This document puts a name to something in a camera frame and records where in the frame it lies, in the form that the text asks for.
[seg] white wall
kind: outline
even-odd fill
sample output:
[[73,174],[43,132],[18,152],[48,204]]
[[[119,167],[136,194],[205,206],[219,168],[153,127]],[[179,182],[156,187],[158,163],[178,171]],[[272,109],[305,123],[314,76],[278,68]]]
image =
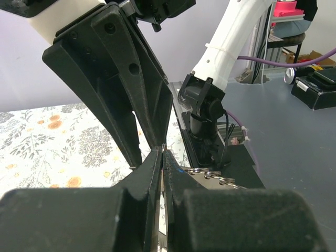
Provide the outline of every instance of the white wall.
[[[154,33],[150,24],[140,23],[170,81],[184,80],[196,65],[228,2],[197,0],[179,17],[166,20],[159,33]],[[79,101],[42,62],[48,46],[25,19],[0,10],[0,112]],[[232,76],[244,69],[245,63],[238,62]]]
[[336,2],[335,0],[318,0],[319,10],[306,32],[301,54],[312,50],[325,54],[336,47]]

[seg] metal chain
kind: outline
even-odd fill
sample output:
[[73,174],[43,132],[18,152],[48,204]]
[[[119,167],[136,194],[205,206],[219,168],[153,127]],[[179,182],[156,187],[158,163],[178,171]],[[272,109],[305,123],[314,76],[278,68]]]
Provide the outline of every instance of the metal chain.
[[190,167],[182,167],[182,169],[190,174],[191,176],[195,174],[204,174],[204,178],[206,180],[210,179],[217,179],[219,180],[220,185],[228,185],[232,186],[234,189],[246,189],[243,186],[236,185],[235,182],[236,180],[234,178],[228,178],[228,177],[221,177],[222,173],[221,172],[212,172],[209,171],[208,168],[190,168]]

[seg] white label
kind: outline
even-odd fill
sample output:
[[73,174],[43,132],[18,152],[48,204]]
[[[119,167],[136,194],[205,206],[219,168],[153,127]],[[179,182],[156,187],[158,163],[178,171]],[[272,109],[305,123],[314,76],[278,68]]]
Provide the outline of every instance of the white label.
[[296,86],[301,88],[304,92],[307,92],[307,90],[308,90],[308,87],[305,84],[303,84],[301,81],[298,81]]

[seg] pink container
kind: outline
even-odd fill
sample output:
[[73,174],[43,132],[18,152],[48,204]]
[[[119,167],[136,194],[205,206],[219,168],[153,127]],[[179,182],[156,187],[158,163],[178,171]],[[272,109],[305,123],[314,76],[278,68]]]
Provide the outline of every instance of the pink container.
[[296,9],[296,1],[293,2],[277,2],[274,10],[275,17],[303,15],[303,10]]

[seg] stool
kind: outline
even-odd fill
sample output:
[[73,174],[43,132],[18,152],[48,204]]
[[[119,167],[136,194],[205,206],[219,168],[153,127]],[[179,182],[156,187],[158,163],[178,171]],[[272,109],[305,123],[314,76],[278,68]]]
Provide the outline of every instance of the stool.
[[275,42],[268,43],[267,49],[286,47],[286,46],[298,46],[296,53],[295,53],[295,58],[294,58],[294,63],[296,63],[298,61],[302,43],[305,38],[306,38],[306,33],[302,33],[296,36],[286,37],[286,38],[283,38],[282,41],[275,41]]

